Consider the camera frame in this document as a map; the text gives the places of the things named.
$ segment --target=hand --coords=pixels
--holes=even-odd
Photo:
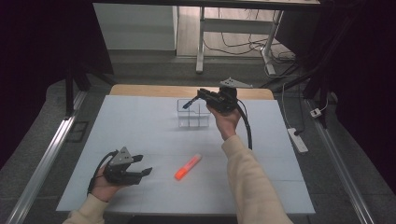
[[[216,125],[221,133],[222,139],[225,141],[229,137],[236,135],[236,126],[241,118],[238,110],[235,109],[228,114],[220,114],[210,105],[206,105],[207,109],[215,116]]]
[[[99,169],[96,174],[95,183],[93,185],[92,195],[95,196],[102,202],[108,203],[110,199],[113,198],[114,194],[117,193],[120,189],[126,186],[119,186],[108,183],[105,177],[103,176],[103,171],[105,170],[105,165]]]

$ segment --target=sleeve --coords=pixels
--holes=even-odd
[[[238,223],[292,223],[253,151],[243,145],[239,136],[230,137],[221,147],[228,159],[228,180]]]
[[[84,204],[77,211],[70,212],[64,224],[104,224],[103,213],[107,205],[108,203],[104,203],[89,194]]]

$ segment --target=white tabletop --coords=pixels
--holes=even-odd
[[[142,154],[129,172],[153,167],[139,185],[119,191],[107,211],[157,215],[231,215],[226,157],[215,119],[209,126],[179,128],[177,100],[172,97],[106,97],[57,211],[78,209],[99,161],[110,151],[127,147]],[[244,100],[252,131],[253,151],[272,180],[288,214],[315,213],[275,100]],[[237,128],[248,144],[243,121]],[[194,154],[201,161],[180,181],[178,168]]]

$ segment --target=orange highlighter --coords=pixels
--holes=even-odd
[[[202,158],[201,154],[195,154],[189,162],[187,162],[183,167],[181,167],[176,173],[175,173],[175,178],[177,180],[180,180],[183,178],[184,175],[187,174],[187,172],[196,164],[198,161],[200,161]]]

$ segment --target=transparent container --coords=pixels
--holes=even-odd
[[[210,112],[206,107],[206,101],[197,100],[189,108],[184,109],[191,99],[177,100],[178,127],[207,127],[209,126]]]

